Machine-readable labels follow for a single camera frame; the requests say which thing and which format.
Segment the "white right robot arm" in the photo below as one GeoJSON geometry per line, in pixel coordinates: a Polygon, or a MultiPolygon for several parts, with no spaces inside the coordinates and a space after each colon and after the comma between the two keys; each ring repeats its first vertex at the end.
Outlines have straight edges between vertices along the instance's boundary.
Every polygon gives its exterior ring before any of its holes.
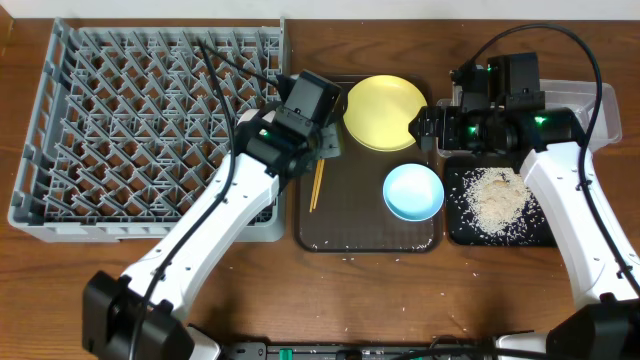
{"type": "Polygon", "coordinates": [[[539,203],[569,274],[575,313],[545,335],[496,339],[496,355],[554,359],[639,356],[639,257],[594,173],[588,140],[566,107],[549,109],[534,53],[496,56],[452,75],[454,106],[425,106],[409,123],[425,150],[495,153],[512,161],[539,203]]]}

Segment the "wooden chopstick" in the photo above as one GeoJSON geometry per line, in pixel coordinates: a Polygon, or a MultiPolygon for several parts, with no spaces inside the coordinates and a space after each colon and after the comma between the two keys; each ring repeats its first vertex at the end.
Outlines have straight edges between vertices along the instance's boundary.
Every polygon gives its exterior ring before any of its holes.
{"type": "Polygon", "coordinates": [[[316,208],[318,187],[322,177],[323,166],[324,166],[324,159],[318,160],[315,168],[314,181],[313,181],[311,199],[309,204],[309,213],[312,213],[313,210],[316,208]]]}
{"type": "Polygon", "coordinates": [[[321,189],[322,178],[324,173],[325,159],[322,158],[317,162],[313,190],[312,190],[312,198],[310,204],[309,212],[313,212],[317,207],[319,192],[321,189]]]}

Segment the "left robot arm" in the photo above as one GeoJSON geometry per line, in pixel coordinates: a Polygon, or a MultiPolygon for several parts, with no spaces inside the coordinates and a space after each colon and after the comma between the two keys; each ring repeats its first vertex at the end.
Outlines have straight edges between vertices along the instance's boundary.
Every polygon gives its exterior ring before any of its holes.
{"type": "Polygon", "coordinates": [[[241,117],[231,151],[171,231],[119,278],[83,290],[82,346],[99,359],[217,359],[218,343],[185,320],[242,230],[331,144],[343,108],[336,83],[310,71],[281,78],[281,99],[241,117]]]}

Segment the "light blue bowl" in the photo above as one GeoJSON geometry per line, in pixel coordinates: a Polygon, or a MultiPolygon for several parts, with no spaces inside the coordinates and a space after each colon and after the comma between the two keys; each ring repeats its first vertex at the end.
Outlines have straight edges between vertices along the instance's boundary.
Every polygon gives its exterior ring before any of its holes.
{"type": "Polygon", "coordinates": [[[444,185],[431,168],[407,163],[385,177],[382,197],[389,211],[408,222],[422,222],[437,215],[445,198],[444,185]]]}

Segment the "yellow plate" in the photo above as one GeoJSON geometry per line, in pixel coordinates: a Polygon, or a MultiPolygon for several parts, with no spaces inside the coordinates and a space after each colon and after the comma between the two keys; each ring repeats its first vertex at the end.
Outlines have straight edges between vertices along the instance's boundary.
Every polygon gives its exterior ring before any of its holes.
{"type": "Polygon", "coordinates": [[[395,152],[415,143],[409,123],[427,106],[418,87],[392,75],[359,81],[347,94],[343,122],[361,145],[375,151],[395,152]]]}

